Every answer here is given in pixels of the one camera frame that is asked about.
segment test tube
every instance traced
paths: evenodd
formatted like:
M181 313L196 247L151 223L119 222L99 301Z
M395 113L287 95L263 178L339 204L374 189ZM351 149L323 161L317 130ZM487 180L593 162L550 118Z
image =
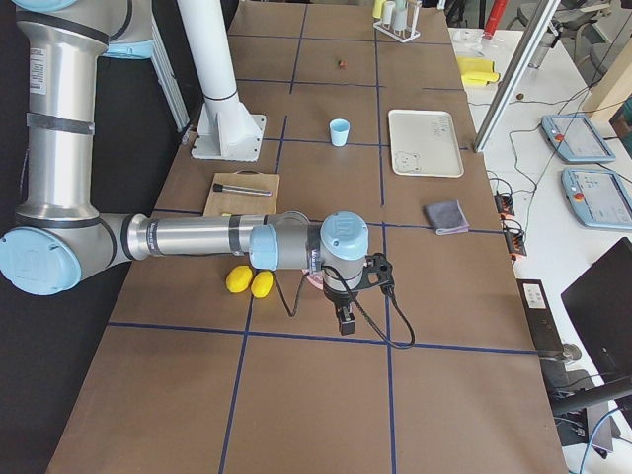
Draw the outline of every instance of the test tube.
M395 2L393 0L388 0L382 9L382 25L386 28L388 28L391 24L391 20L393 19L393 10L395 10Z
M382 18L382 7L384 6L384 2L386 2L386 0L375 0L373 3L373 18L375 20Z
M393 16L393 32L396 35L402 35L406 31L406 22L408 20L408 10L395 9L395 15Z

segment white desk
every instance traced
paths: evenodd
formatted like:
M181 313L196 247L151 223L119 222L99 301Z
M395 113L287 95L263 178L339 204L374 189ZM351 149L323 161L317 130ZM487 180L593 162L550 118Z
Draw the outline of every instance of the white desk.
M501 75L507 70L522 35L521 32L498 31L491 41L483 40L481 46L476 47L468 41L468 36L473 39L479 38L480 30L451 30L450 34L457 55L480 55L492 59L496 62L496 70ZM516 93L523 93L524 101L556 103L569 99L585 87L586 83L571 57L564 46L558 43L549 51L540 69L529 68L526 71ZM465 88L477 130L497 89L497 85ZM562 112L576 112L587 96L588 92L579 95L566 105ZM536 128L543 115L558 114L562 106L563 103L555 106L527 103L509 105L484 150L487 169L511 183L514 191L532 190L533 184L515 170L509 133L513 130ZM595 125L602 136L615 135L609 124ZM542 176L529 214L526 237L528 257L515 263L515 276L542 280L563 342L573 343L581 348L584 357L568 369L583 368L590 374L597 373L566 313L561 293L617 240L623 236L632 238L632 232L590 230L578 222L566 202L560 183L561 171L568 165L557 156L548 163L553 148L540 129L531 133L515 133L513 142L519 168L533 181ZM616 154L617 160L607 166L623 176L632 177L632 160L623 145L619 140L610 140L608 144ZM597 165L581 167L598 168ZM497 183L492 182L493 189L496 185ZM628 191L632 192L632 186L627 183L626 186ZM504 184L499 184L499 190L508 191ZM520 193L514 195L513 199L516 220L524 226L531 195ZM632 431L623 417L617 414L615 421L623 430L623 436L630 439ZM584 447L577 445L565 448L565 455L572 470L579 469ZM606 461L598 459L598 456L590 456L585 473L629 472L629 466L632 465L632 446L617 442L614 449L615 452L608 456Z

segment gray cloth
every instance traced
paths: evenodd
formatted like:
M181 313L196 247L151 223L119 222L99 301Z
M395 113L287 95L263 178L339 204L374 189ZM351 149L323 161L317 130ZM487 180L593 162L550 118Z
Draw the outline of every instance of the gray cloth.
M458 234L470 228L458 200L425 205L424 212L437 235Z

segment white tray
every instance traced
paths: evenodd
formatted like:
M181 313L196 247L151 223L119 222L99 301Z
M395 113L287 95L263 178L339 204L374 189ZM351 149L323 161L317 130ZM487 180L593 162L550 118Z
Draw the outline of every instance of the white tray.
M404 176L458 178L463 163L448 112L388 113L393 171Z

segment white pillar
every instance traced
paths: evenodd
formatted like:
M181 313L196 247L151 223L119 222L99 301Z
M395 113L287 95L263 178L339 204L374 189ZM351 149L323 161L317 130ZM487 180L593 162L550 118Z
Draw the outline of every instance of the white pillar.
M178 0L204 93L197 125L196 158L256 161L266 118L239 102L219 0Z

